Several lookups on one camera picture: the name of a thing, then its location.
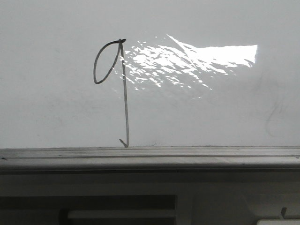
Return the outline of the white whiteboard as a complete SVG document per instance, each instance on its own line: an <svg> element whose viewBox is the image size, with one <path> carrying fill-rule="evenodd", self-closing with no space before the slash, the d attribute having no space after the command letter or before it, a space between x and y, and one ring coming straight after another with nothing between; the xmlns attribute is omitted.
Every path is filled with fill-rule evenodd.
<svg viewBox="0 0 300 225"><path fill-rule="evenodd" d="M3 148L299 145L297 0L3 0Z"/></svg>

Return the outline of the aluminium whiteboard frame rail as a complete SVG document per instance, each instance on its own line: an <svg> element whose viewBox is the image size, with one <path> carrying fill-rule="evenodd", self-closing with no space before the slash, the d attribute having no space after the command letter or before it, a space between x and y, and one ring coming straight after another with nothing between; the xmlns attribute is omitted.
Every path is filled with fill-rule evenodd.
<svg viewBox="0 0 300 225"><path fill-rule="evenodd" d="M172 146L1 149L0 172L294 169L299 146Z"/></svg>

